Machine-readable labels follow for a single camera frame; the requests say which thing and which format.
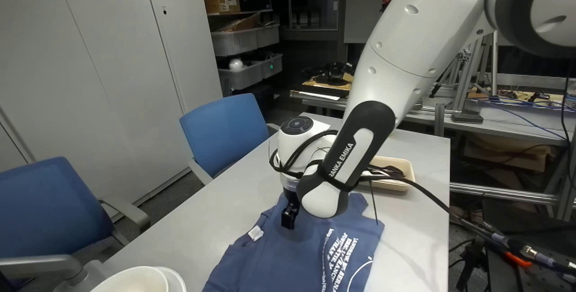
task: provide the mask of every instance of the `blue chair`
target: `blue chair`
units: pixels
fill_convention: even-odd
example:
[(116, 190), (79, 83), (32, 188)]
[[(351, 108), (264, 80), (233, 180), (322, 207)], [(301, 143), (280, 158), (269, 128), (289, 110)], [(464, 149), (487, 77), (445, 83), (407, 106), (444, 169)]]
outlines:
[(64, 157), (0, 173), (0, 259), (71, 255), (110, 236), (127, 245), (101, 204), (135, 222), (140, 233), (150, 228), (148, 215), (132, 204), (95, 198)]
[(193, 153), (190, 169), (204, 185), (268, 139), (266, 124), (253, 94), (233, 95), (208, 103), (180, 118)]

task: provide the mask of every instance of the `chair armrest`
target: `chair armrest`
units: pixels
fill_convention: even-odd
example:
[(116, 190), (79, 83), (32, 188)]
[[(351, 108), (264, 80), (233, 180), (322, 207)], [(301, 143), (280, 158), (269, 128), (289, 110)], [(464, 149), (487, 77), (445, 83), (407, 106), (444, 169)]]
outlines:
[(202, 182), (202, 184), (204, 184), (204, 186), (208, 185), (208, 183), (212, 182), (213, 178), (212, 176), (210, 176), (208, 173), (206, 173), (206, 171), (204, 171), (204, 169), (202, 167), (200, 167), (200, 165), (198, 165), (198, 163), (196, 162), (196, 159), (192, 158), (189, 162), (188, 165), (190, 167), (190, 169), (192, 170), (192, 172), (194, 173), (194, 175), (196, 175), (198, 177), (198, 179), (200, 179), (200, 181)]
[(274, 124), (274, 123), (267, 123), (266, 126), (269, 126), (270, 128), (278, 131), (280, 130), (280, 126), (278, 124)]
[(118, 198), (117, 196), (109, 195), (98, 200), (101, 204), (106, 204), (107, 206), (113, 208), (117, 212), (123, 214), (126, 218), (130, 219), (134, 224), (140, 228), (140, 234), (150, 228), (150, 217), (146, 212), (138, 209), (138, 207), (132, 205), (129, 202)]

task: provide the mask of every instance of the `floor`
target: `floor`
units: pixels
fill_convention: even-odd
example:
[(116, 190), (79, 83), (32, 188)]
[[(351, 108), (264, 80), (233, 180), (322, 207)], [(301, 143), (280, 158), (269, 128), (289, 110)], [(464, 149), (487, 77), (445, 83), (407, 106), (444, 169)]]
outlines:
[[(264, 111), (266, 122), (274, 124), (282, 124), (290, 116), (298, 115), (306, 111), (306, 107), (301, 103), (290, 99), (286, 94), (282, 95), (276, 100), (275, 108)], [(152, 219), (152, 224), (158, 222), (169, 212), (177, 208), (182, 202), (187, 200), (190, 196), (200, 190), (202, 185), (200, 180), (193, 174), (188, 173), (171, 186), (161, 191), (150, 200), (144, 202), (140, 206)], [(130, 223), (129, 220), (123, 218), (115, 223), (119, 231), (128, 238), (133, 240), (138, 236), (138, 230), (135, 225)], [(450, 225), (449, 232), (449, 245), (473, 238), (471, 234), (456, 226)], [(99, 243), (83, 249), (76, 253), (74, 256), (83, 263), (86, 263), (94, 258), (101, 259), (102, 261), (113, 255), (121, 248), (120, 244), (113, 238), (105, 239)], [(456, 251), (450, 253), (449, 264), (459, 259), (459, 253), (464, 249), (461, 247)], [(455, 292), (455, 284), (458, 280), (463, 263), (455, 265), (449, 271), (449, 291)], [(59, 283), (59, 280), (52, 277), (41, 277), (34, 279), (27, 284), (21, 291), (22, 292), (51, 292)], [(487, 279), (486, 274), (481, 270), (475, 269), (471, 279), (469, 280), (469, 292), (483, 292), (486, 288)]]

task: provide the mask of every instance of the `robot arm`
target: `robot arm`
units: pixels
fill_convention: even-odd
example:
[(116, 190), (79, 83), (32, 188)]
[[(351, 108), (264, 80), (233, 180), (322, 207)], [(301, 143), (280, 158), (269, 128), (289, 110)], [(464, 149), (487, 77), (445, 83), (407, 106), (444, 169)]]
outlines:
[[(314, 144), (313, 155), (302, 154), (298, 159), (303, 175), (295, 185), (296, 194), (307, 212), (330, 218), (346, 210), (348, 193), (414, 103), (428, 92), (464, 46), (493, 32), (492, 26), (500, 25), (498, 19), (489, 22), (486, 17), (486, 11), (492, 11), (486, 9), (486, 5), (498, 8), (497, 4), (496, 0), (393, 0), (390, 3), (356, 66), (344, 124), (330, 149), (326, 153), (318, 150), (323, 145)], [(568, 52), (573, 55), (574, 44), (571, 46)], [(303, 129), (297, 135), (311, 136)], [(298, 142), (294, 139), (291, 135), (279, 137), (279, 165), (286, 163), (286, 157), (296, 146), (282, 141)]]

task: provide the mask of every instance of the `t-shirt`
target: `t-shirt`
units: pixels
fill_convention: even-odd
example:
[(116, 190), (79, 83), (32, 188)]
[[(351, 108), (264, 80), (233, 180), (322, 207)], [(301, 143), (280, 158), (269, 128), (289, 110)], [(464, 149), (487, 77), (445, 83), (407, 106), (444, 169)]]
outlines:
[(362, 194), (350, 194), (348, 209), (330, 219), (300, 208), (294, 230), (280, 225), (288, 201), (282, 194), (256, 225), (261, 238), (245, 234), (214, 268), (204, 292), (363, 291), (383, 232), (380, 221), (362, 216)]

